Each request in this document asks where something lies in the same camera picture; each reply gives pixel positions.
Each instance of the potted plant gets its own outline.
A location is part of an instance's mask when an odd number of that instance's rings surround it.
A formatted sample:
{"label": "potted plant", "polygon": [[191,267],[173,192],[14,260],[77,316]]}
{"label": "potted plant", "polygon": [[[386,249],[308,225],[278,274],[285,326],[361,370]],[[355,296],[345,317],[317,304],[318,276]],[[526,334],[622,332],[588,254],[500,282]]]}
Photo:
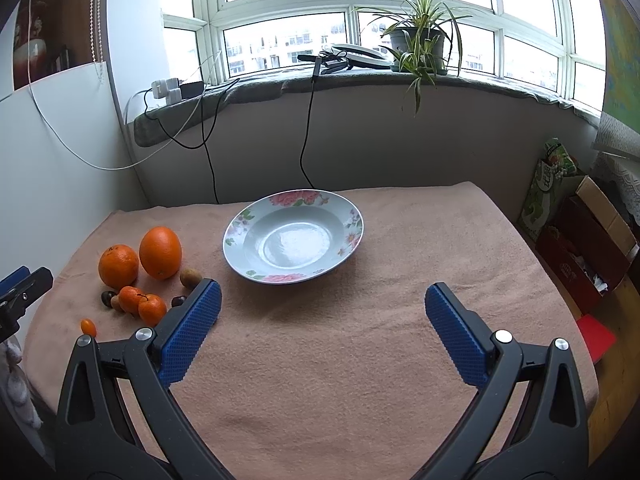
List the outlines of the potted plant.
{"label": "potted plant", "polygon": [[[468,18],[469,15],[455,16],[457,7],[449,7],[444,2],[434,0],[403,0],[409,5],[406,13],[400,14],[394,10],[381,7],[357,7],[355,10],[373,11],[375,19],[391,18],[395,21],[387,27],[382,36],[389,36],[391,49],[389,51],[396,59],[399,72],[409,72],[416,79],[409,86],[415,92],[415,111],[420,108],[420,83],[423,79],[435,84],[436,74],[446,75],[446,64],[449,63],[453,52],[453,34],[455,31],[458,45],[458,75],[462,68],[462,37],[458,20]],[[450,34],[444,30],[444,26],[450,24]],[[449,53],[444,58],[444,40],[449,40]]]}

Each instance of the floral plate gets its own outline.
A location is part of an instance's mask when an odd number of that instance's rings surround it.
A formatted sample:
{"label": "floral plate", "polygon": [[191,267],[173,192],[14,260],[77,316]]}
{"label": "floral plate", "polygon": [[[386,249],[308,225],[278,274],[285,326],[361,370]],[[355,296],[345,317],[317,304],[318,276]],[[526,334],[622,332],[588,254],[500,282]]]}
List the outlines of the floral plate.
{"label": "floral plate", "polygon": [[226,228],[222,249],[235,272],[259,283],[311,280],[356,249],[362,215],[346,198],[299,189],[252,203]]}

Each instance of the metal screw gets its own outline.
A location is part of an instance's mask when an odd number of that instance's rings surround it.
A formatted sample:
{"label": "metal screw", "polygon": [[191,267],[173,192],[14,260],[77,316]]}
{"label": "metal screw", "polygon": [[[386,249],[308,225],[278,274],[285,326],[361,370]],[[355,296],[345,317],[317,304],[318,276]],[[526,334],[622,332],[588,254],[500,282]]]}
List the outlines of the metal screw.
{"label": "metal screw", "polygon": [[87,346],[90,342],[91,342],[91,336],[87,334],[82,334],[78,338],[78,341],[76,341],[76,344],[78,346]]}
{"label": "metal screw", "polygon": [[138,341],[146,341],[149,339],[154,332],[150,328],[141,328],[136,332],[136,339]]}
{"label": "metal screw", "polygon": [[559,348],[561,350],[568,350],[569,343],[565,339],[558,338],[556,339],[556,348]]}
{"label": "metal screw", "polygon": [[495,338],[501,343],[510,343],[513,340],[513,336],[508,330],[498,330],[495,333]]}

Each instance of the blue textured pad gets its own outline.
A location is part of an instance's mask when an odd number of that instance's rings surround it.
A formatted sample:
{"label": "blue textured pad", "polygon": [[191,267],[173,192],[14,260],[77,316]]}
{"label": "blue textured pad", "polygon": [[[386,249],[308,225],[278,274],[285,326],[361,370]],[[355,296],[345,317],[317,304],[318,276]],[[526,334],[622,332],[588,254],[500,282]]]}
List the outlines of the blue textured pad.
{"label": "blue textured pad", "polygon": [[162,347],[158,378],[165,388],[184,379],[221,306],[220,286],[211,282]]}
{"label": "blue textured pad", "polygon": [[0,296],[4,296],[22,280],[28,278],[29,275],[30,272],[27,267],[20,267],[20,269],[14,270],[14,272],[9,274],[4,280],[0,282]]}
{"label": "blue textured pad", "polygon": [[487,355],[440,289],[431,285],[424,310],[466,384],[480,389],[488,381]]}

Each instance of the gray cloth on window sill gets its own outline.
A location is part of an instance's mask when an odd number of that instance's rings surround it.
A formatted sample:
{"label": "gray cloth on window sill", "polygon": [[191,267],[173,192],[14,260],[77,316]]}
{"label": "gray cloth on window sill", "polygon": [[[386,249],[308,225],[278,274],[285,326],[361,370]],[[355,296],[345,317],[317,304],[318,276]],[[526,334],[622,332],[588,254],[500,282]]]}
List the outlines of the gray cloth on window sill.
{"label": "gray cloth on window sill", "polygon": [[[316,81],[316,91],[329,90],[333,88],[343,88],[351,86],[378,86],[378,85],[401,85],[408,86],[414,76],[407,73],[396,73],[389,70],[368,70],[354,69],[351,71],[337,72],[334,74],[322,75]],[[573,109],[574,113],[586,120],[595,128],[599,125],[599,119],[588,112],[575,108],[574,105],[559,98],[545,89],[532,90],[530,87],[519,85],[517,81],[508,82],[491,79],[490,76],[482,76],[465,73],[463,76],[455,75],[437,76],[437,86],[457,86],[463,88],[473,88],[484,92],[493,92],[515,98],[534,98],[541,104],[557,104],[563,109]],[[216,87],[207,91],[202,99],[204,120],[213,117],[220,96],[226,85]],[[311,69],[284,70],[282,72],[257,73],[247,75],[242,81],[230,89],[224,100],[220,103],[218,111],[223,110],[229,104],[255,103],[278,99],[288,93],[311,92]],[[198,98],[187,99],[176,105],[155,108],[148,112],[150,119],[144,114],[139,115],[134,120],[134,140],[142,148],[155,146],[167,140],[166,134],[162,131],[158,121],[169,134],[174,136],[184,120],[191,114]],[[200,110],[196,110],[191,119],[187,122],[185,130],[200,124]]]}

